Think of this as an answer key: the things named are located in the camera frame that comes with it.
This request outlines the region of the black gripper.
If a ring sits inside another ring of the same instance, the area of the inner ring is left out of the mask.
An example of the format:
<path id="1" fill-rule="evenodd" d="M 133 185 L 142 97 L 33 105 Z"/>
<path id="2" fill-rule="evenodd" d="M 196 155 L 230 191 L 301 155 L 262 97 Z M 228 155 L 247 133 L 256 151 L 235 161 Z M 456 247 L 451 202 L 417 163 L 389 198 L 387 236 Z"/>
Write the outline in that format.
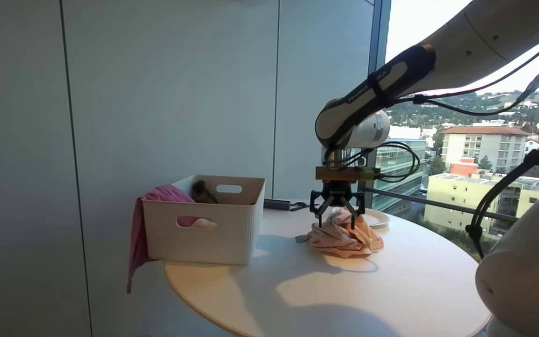
<path id="1" fill-rule="evenodd" d="M 310 193 L 308 209 L 318 228 L 323 226 L 323 211 L 329 206 L 344 206 L 352 211 L 352 228 L 365 228 L 365 194 L 353 191 L 348 181 L 323 181 L 320 191 Z"/>

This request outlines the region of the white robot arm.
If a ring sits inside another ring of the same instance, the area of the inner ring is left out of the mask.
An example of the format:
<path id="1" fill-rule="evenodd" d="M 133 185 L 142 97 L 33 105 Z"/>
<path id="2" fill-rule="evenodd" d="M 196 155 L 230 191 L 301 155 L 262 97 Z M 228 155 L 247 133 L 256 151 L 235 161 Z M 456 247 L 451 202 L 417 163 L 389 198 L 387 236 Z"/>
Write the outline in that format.
<path id="1" fill-rule="evenodd" d="M 436 32 L 329 101 L 314 121 L 327 153 L 344 149 L 378 110 L 425 103 L 432 90 L 475 82 L 539 43 L 539 0 L 469 0 Z M 539 200 L 483 256 L 475 271 L 494 337 L 539 337 Z"/>

